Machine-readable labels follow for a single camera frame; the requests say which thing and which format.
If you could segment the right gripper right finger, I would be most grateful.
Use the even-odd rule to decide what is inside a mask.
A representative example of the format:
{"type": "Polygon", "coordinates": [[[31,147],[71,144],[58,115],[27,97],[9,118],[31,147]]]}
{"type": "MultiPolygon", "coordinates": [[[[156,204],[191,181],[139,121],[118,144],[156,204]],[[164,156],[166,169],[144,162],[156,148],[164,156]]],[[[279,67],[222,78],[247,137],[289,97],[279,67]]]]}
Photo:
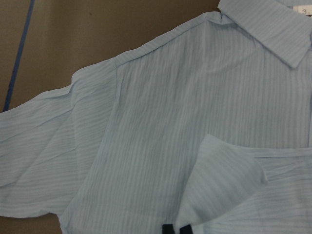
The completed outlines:
{"type": "Polygon", "coordinates": [[[193,234],[192,224],[193,224],[192,219],[189,219],[188,217],[183,217],[180,220],[179,233],[180,234],[193,234]]]}

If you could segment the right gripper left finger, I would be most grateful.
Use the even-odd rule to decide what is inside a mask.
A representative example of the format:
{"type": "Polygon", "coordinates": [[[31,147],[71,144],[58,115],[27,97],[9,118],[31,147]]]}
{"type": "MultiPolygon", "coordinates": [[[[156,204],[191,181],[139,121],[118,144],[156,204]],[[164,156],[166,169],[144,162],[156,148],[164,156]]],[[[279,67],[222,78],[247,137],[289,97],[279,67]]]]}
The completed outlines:
{"type": "Polygon", "coordinates": [[[170,221],[166,221],[161,225],[161,233],[162,234],[175,234],[176,233],[176,220],[172,219],[170,221]]]}

